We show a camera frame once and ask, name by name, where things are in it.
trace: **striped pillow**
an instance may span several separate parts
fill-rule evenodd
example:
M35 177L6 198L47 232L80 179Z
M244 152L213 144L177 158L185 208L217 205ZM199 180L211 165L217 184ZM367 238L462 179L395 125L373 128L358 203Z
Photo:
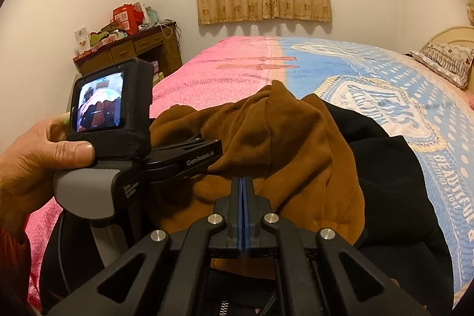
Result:
M465 89L469 69L472 67L474 48L430 43L420 52L410 52L413 57L453 85Z

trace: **triangular cutout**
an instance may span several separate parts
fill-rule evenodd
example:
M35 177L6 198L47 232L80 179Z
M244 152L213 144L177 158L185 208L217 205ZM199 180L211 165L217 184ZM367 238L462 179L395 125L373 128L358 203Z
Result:
M369 272L359 265L351 256L341 253L339 258L348 274L352 289L361 303L380 295L383 292L383 286Z
M116 303L123 303L144 261L144 254L135 256L127 265L122 266L117 272L100 284L97 288L98 293Z

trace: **desk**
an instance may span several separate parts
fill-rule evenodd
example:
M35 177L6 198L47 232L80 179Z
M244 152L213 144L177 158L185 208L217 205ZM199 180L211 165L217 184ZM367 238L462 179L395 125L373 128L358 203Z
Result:
M176 39L176 23L163 26L163 32L161 27L157 26L109 43L77 60L75 64L85 76L132 57L148 62L157 60L164 76L174 73L182 66Z

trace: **metal screw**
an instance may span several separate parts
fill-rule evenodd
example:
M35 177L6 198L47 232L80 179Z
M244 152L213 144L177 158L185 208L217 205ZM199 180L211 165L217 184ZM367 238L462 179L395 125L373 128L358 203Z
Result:
M336 237L336 232L333 231L332 229L330 228L324 228L322 229L319 234L321 235L321 237L325 240L332 240L334 237Z
M280 218L278 217L278 214L275 214L275 213L267 213L265 216L264 216L264 220L267 221L267 223L269 224L275 224L278 222Z
M209 217L208 217L208 223L209 224L213 224L213 225L216 225L216 224L220 224L222 222L223 218L220 214L211 214Z
M151 232L150 237L153 241L163 241L166 238L166 233L162 230L153 231Z

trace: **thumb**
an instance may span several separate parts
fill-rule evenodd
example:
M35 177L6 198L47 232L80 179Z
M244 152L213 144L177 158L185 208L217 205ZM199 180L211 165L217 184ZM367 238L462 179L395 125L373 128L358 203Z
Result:
M86 141L49 142L41 154L42 166L47 169L84 168L89 166L94 158L94 147Z

